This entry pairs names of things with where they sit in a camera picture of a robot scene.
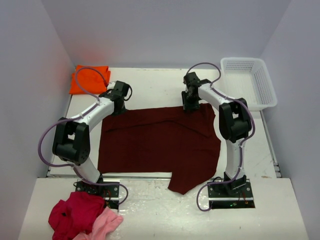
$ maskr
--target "brown garment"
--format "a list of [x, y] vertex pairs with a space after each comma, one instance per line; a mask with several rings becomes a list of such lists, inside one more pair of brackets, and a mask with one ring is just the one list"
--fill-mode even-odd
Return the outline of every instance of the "brown garment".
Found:
[[185, 113], [182, 106], [129, 110], [102, 122], [101, 173], [172, 172], [168, 188], [185, 194], [215, 173], [221, 141], [208, 103]]

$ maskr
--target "orange cloth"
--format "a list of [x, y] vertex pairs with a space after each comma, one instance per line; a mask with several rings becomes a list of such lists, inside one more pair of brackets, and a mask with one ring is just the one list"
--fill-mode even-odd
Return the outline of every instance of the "orange cloth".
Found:
[[[84, 66], [76, 66], [75, 71], [79, 70], [82, 67]], [[108, 66], [91, 66], [91, 68], [98, 70], [104, 76], [106, 82], [109, 83], [111, 72], [109, 71]], [[72, 81], [69, 94], [85, 94], [78, 87], [75, 76], [76, 73], [72, 73]], [[102, 77], [97, 72], [91, 69], [81, 70], [78, 73], [78, 82], [81, 85], [81, 87], [93, 94], [101, 94], [107, 90]]]

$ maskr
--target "plastic basket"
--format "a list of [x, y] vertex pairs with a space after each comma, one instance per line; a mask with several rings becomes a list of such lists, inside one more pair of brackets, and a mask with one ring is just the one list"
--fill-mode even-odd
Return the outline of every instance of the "plastic basket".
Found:
[[251, 111], [277, 105], [277, 97], [266, 64], [259, 58], [225, 57], [221, 59], [224, 89], [228, 96], [244, 98]]

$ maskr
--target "white tabletop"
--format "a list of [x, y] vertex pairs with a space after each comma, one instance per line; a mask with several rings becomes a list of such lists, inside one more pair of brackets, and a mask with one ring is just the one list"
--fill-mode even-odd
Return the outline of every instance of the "white tabletop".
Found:
[[[76, 178], [39, 178], [22, 225], [19, 240], [49, 240], [50, 212], [74, 191]], [[200, 186], [185, 195], [167, 189], [168, 180], [127, 179], [129, 196], [119, 207], [123, 223], [109, 240], [307, 240], [291, 181], [251, 178], [255, 208], [201, 212], [196, 206]], [[208, 206], [207, 191], [200, 196]]]
[[[126, 108], [148, 109], [162, 107], [182, 106], [181, 91], [185, 90], [183, 77], [187, 69], [157, 69], [157, 68], [110, 68], [110, 81], [122, 81], [132, 86], [133, 94], [129, 101], [125, 102]], [[217, 70], [197, 69], [196, 74], [200, 79], [213, 80], [218, 76]], [[223, 80], [215, 86], [224, 90]], [[95, 99], [89, 95], [73, 95], [68, 109], [67, 117], [70, 118], [82, 112], [90, 106]], [[227, 164], [226, 142], [219, 132], [218, 111], [214, 109], [214, 129], [217, 137], [221, 140], [220, 156], [215, 176], [223, 176]], [[248, 178], [276, 178], [273, 159], [270, 153], [267, 136], [260, 112], [253, 112], [256, 132], [245, 145], [244, 167]], [[90, 133], [91, 152], [90, 158], [93, 164], [98, 166], [99, 144], [102, 123], [99, 123]], [[54, 157], [54, 164], [63, 164], [58, 157]], [[74, 176], [70, 167], [52, 168], [50, 176]], [[170, 178], [170, 172], [154, 173], [106, 173], [104, 176], [125, 177], [151, 177]]]

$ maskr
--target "dark red cloth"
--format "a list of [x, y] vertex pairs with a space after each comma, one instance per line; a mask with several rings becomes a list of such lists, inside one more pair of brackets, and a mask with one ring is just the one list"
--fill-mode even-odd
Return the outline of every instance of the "dark red cloth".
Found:
[[102, 121], [101, 173], [172, 172], [168, 188], [185, 194], [215, 173], [221, 141], [208, 103], [185, 113], [182, 106], [128, 110]]
[[53, 240], [72, 240], [79, 233], [92, 232], [96, 218], [104, 211], [105, 200], [84, 191], [70, 194], [67, 201], [60, 200], [52, 209], [49, 224], [54, 230]]

